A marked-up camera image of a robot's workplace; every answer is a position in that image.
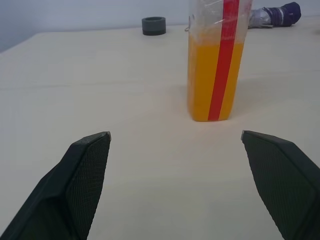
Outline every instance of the gray tape roll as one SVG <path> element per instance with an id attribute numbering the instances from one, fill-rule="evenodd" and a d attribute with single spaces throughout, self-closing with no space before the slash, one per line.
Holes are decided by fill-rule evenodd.
<path id="1" fill-rule="evenodd" d="M 166 33 L 166 18 L 152 16 L 142 19 L 142 33 L 147 36 L 158 36 Z"/>

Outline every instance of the table surface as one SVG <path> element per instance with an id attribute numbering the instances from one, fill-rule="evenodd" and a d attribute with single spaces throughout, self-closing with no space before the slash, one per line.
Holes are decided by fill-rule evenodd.
<path id="1" fill-rule="evenodd" d="M 282 239 L 240 138 L 276 135 L 320 165 L 320 17 L 249 30 L 223 122 L 187 112 L 184 29 L 41 33 L 0 54 L 0 233 L 71 143 L 111 131 L 88 239 Z"/>

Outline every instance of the purple fabric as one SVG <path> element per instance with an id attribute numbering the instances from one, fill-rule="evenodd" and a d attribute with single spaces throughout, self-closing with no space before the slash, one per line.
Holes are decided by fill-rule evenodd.
<path id="1" fill-rule="evenodd" d="M 291 2 L 282 7 L 264 7 L 274 27 L 290 27 L 298 22 L 301 17 L 300 6 L 296 2 Z"/>

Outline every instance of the red label strip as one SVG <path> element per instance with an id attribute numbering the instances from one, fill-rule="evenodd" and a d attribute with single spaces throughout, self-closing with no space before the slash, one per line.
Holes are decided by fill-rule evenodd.
<path id="1" fill-rule="evenodd" d="M 208 115 L 209 121 L 219 120 L 228 81 L 232 53 L 234 50 L 238 11 L 239 0 L 223 0 L 223 21 L 220 49 Z"/>

